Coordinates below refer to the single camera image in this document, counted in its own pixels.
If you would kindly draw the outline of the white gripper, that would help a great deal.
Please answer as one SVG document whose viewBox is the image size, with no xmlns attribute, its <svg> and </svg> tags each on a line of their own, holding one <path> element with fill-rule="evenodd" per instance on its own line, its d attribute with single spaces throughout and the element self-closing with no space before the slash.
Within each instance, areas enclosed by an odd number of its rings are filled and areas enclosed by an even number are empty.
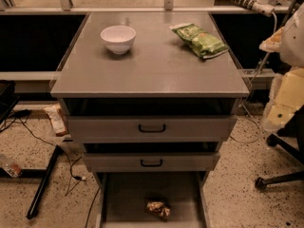
<svg viewBox="0 0 304 228">
<path fill-rule="evenodd" d="M 280 52 L 284 28 L 278 29 L 264 40 L 259 48 L 266 52 Z M 291 69 L 284 75 L 277 74 L 271 87 L 271 105 L 267 104 L 261 126 L 267 132 L 284 128 L 297 110 L 304 105 L 304 68 Z"/>
</svg>

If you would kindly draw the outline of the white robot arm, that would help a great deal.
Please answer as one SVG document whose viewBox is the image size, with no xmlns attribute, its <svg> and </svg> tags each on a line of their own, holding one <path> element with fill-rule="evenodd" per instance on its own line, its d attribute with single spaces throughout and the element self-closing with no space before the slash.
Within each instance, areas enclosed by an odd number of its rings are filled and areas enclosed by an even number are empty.
<svg viewBox="0 0 304 228">
<path fill-rule="evenodd" d="M 284 75 L 277 74 L 274 77 L 270 100 L 261 121 L 264 130 L 277 132 L 304 105 L 304 5 L 259 48 L 278 52 L 280 60 L 291 67 Z"/>
</svg>

